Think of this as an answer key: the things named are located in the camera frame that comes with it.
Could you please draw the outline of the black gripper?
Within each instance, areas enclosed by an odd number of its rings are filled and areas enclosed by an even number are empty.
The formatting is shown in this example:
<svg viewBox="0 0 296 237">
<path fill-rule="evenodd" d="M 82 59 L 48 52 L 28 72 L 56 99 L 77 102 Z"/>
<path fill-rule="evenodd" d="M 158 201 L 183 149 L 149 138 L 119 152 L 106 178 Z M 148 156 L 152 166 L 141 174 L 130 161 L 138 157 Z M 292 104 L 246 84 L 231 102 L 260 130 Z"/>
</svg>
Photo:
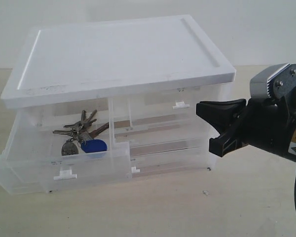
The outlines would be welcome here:
<svg viewBox="0 0 296 237">
<path fill-rule="evenodd" d="M 246 99 L 196 104 L 196 115 L 219 133 L 218 137 L 209 139 L 209 152 L 222 158 L 248 144 L 296 162 L 294 117 L 290 114 L 283 117 L 275 105 L 257 106 L 242 126 L 232 125 L 245 107 Z"/>
</svg>

